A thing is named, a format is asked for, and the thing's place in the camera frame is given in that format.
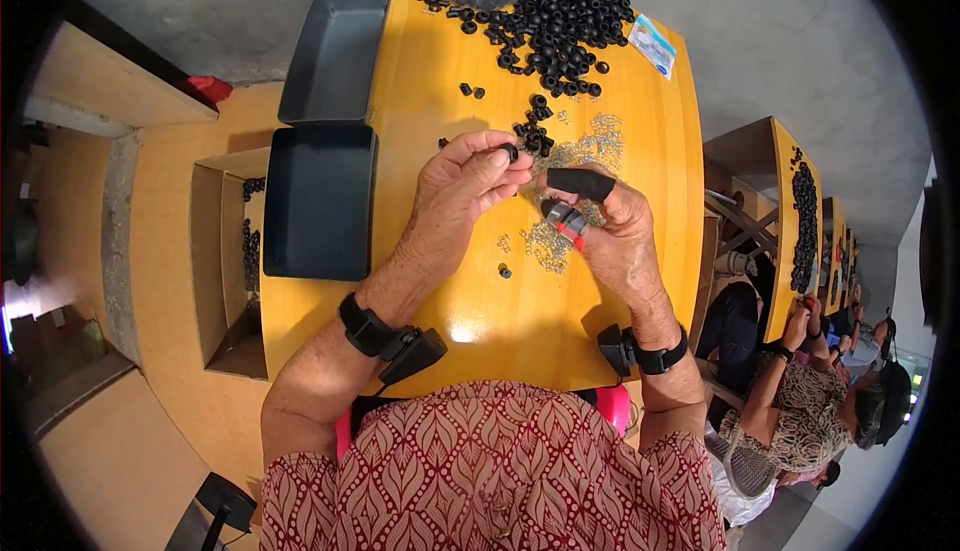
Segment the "black tray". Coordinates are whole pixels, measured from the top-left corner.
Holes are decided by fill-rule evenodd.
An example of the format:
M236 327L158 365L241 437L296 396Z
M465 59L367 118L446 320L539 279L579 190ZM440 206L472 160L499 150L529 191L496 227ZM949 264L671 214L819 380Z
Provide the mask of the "black tray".
M290 126L363 122L390 0L313 0L276 118Z
M370 273L378 138L368 125L273 133L263 213L263 273L363 281Z

